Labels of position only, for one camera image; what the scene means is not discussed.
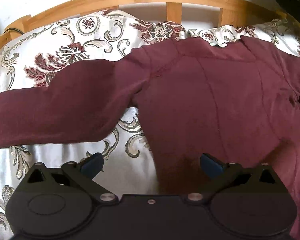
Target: wooden headboard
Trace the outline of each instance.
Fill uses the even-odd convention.
[[[180,24],[182,19],[182,3],[219,7],[218,26],[245,26],[248,24],[247,20],[249,15],[255,15],[259,19],[262,19],[263,22],[268,22],[278,17],[276,12],[245,0],[71,0],[33,17],[31,17],[31,15],[24,16],[7,26],[6,30],[8,28],[16,28],[26,33],[74,15],[84,16],[105,8],[118,8],[119,5],[148,2],[165,2],[167,20]],[[20,33],[14,30],[8,30],[0,35],[0,49],[9,41],[20,35]]]

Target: metal screw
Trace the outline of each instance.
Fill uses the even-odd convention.
[[[155,200],[154,199],[149,199],[148,204],[155,204]]]
[[[101,196],[100,196],[100,199],[102,201],[112,201],[115,199],[115,194],[112,194],[112,193],[103,193]]]
[[[188,199],[191,201],[200,201],[203,199],[203,196],[200,193],[190,193]]]

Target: black cable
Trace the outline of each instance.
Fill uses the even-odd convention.
[[[15,31],[15,32],[20,33],[20,34],[24,34],[23,31],[21,31],[19,29],[16,29],[16,28],[8,28],[3,33],[6,33],[7,31]]]

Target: shirt sleeve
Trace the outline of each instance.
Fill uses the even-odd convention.
[[[58,72],[47,88],[0,93],[0,148],[102,140],[147,83],[150,72],[148,55],[138,48],[116,62],[73,63]]]

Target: bed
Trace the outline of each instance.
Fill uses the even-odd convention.
[[[119,10],[119,5],[146,2],[165,2],[167,21],[145,22]],[[186,30],[181,25],[182,3],[220,7],[218,27]],[[244,0],[72,0],[7,26],[0,36],[0,92],[49,86],[55,74],[73,62],[117,61],[132,48],[169,38],[201,37],[212,46],[224,47],[240,36],[250,36],[300,57],[300,29],[285,16]],[[118,196],[158,193],[154,161],[138,121],[138,109],[130,107],[113,132],[99,142],[0,149],[0,240],[12,236],[5,205],[34,163],[59,167],[95,152],[101,152],[105,160],[94,179],[103,187]]]

